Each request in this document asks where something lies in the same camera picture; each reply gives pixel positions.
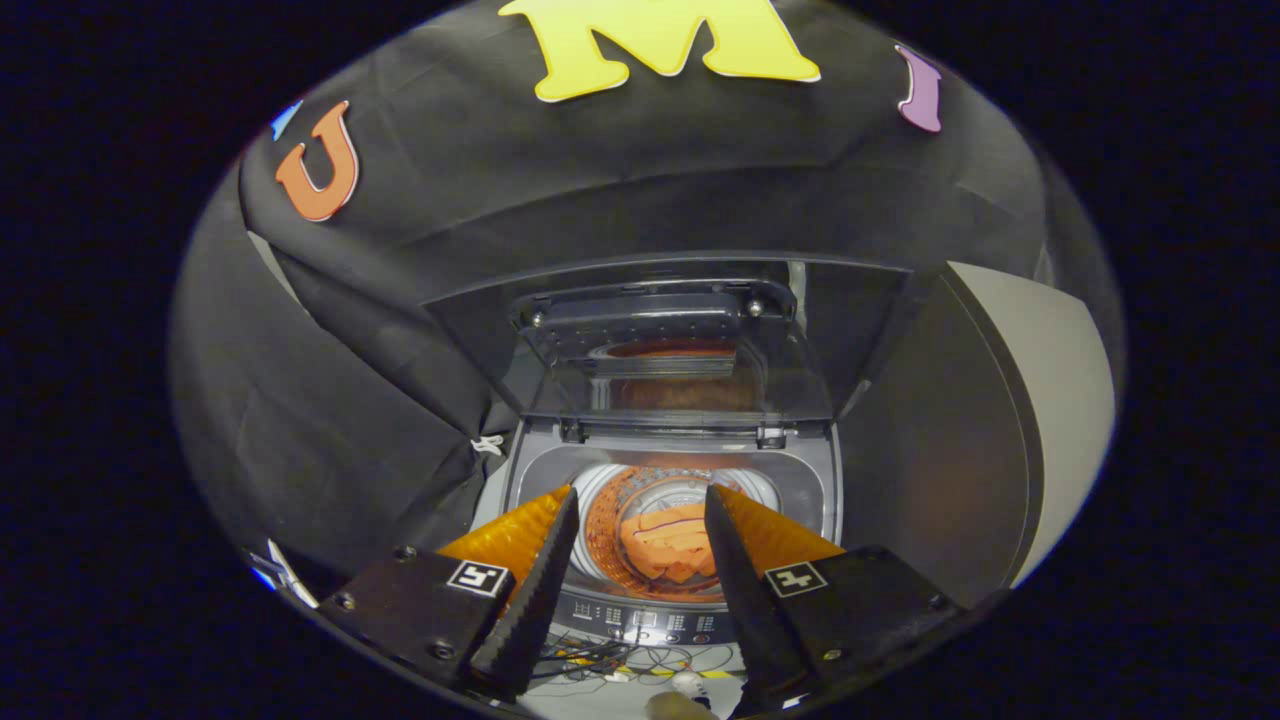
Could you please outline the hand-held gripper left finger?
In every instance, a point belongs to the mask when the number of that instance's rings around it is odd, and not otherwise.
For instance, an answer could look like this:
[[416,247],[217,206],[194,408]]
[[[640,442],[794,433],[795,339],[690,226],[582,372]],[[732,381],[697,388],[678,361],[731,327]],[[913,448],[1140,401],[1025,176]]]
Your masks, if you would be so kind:
[[323,600],[325,625],[434,691],[524,694],[580,528],[561,486],[438,550],[402,544]]

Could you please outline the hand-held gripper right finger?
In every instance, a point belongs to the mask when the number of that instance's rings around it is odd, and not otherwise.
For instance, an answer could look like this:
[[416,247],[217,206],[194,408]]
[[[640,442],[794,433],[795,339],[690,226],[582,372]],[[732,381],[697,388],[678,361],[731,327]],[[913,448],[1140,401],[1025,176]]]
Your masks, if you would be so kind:
[[705,529],[745,665],[739,717],[828,708],[966,625],[888,550],[842,548],[736,491],[709,487]]

